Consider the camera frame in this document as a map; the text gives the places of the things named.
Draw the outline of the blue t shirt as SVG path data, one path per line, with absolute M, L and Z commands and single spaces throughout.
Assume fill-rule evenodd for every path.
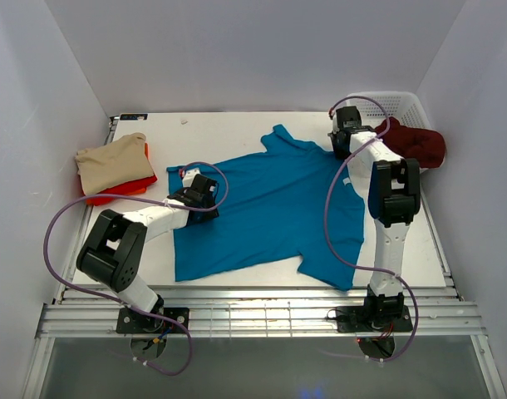
M 219 217 L 174 231 L 175 279 L 189 281 L 299 256 L 298 272 L 353 285 L 364 241 L 363 199 L 335 155 L 276 125 L 263 152 L 200 166 L 217 180 Z

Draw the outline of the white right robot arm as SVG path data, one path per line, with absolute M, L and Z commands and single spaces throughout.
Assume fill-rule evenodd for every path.
M 360 306 L 341 306 L 334 319 L 340 333 L 410 332 L 412 322 L 400 281 L 406 236 L 421 207 L 420 166 L 390 150 L 355 106 L 329 111 L 335 156 L 357 157 L 371 172 L 367 208 L 376 228 L 376 248 L 367 295 Z

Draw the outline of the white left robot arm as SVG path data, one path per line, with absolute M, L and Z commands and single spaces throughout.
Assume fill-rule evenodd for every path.
M 219 216 L 216 180 L 193 170 L 182 184 L 163 205 L 125 213 L 102 211 L 76 259 L 80 272 L 110 288 L 123 303 L 138 308 L 135 322 L 149 333 L 162 326 L 164 313 L 159 308 L 161 297 L 138 274 L 145 243 Z

